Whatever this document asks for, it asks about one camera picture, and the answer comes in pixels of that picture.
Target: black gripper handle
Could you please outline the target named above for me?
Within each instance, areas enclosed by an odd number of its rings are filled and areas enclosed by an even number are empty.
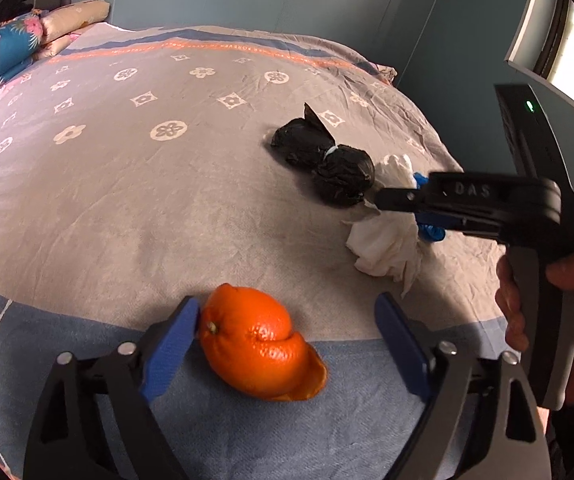
[[[511,246],[507,257],[521,297],[529,348],[521,364],[538,406],[560,410],[574,359],[574,292],[553,286],[545,275],[558,258]]]

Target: orange stripe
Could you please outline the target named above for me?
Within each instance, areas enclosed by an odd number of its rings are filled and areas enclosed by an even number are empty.
[[[134,52],[150,52],[152,50],[160,50],[162,48],[205,48],[208,50],[240,50],[241,52],[248,52],[250,54],[262,54],[263,56],[282,58],[293,62],[304,63],[312,66],[337,66],[341,68],[351,68],[361,70],[350,62],[341,59],[311,59],[301,54],[293,52],[284,53],[280,50],[271,48],[264,48],[261,46],[246,46],[236,43],[192,43],[189,40],[165,40],[159,43],[147,43],[139,45],[131,45],[111,50],[92,50],[89,52],[79,52],[78,54],[67,54],[67,56],[54,56],[48,60],[47,64],[67,62],[68,60],[86,59],[88,57],[103,57],[103,56],[121,56],[122,54],[131,54]]]

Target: white tissue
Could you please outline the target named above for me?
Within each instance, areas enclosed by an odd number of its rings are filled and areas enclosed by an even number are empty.
[[[375,166],[375,186],[416,187],[407,155],[388,155]],[[375,205],[365,202],[369,207]],[[410,290],[420,272],[418,226],[412,213],[379,211],[352,224],[347,247],[358,256],[356,269],[371,276],[391,276],[403,283],[401,296]]]

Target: bed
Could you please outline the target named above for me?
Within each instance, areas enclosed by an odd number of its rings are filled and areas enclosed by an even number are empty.
[[[0,463],[21,477],[57,354],[137,339],[180,299],[223,282],[289,309],[329,367],[308,402],[235,392],[194,344],[153,412],[192,479],[379,479],[423,409],[373,321],[401,285],[356,270],[363,205],[323,204],[269,139],[307,102],[338,143],[415,171],[460,168],[418,108],[350,48],[308,36],[99,23],[36,63],[0,101]],[[495,357],[494,242],[423,245],[401,299],[440,337]],[[108,433],[115,422],[103,408]],[[467,420],[443,464],[458,463]],[[132,478],[124,451],[116,461]]]

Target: blue gripper pad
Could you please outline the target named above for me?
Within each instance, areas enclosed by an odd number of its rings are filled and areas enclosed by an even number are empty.
[[[199,313],[198,301],[191,298],[145,363],[140,392],[147,402],[151,403],[156,397],[160,397],[171,384],[176,370],[192,345]]]
[[[416,180],[416,189],[422,188],[429,182],[429,179],[421,173],[414,173],[414,180]],[[418,214],[416,215],[416,223],[418,224],[418,236],[421,240],[430,244],[445,240],[446,232],[444,228],[423,222],[422,217]]]
[[[408,391],[427,402],[432,396],[429,383],[430,365],[416,337],[407,326],[400,306],[381,294],[374,306],[376,326],[385,339]]]

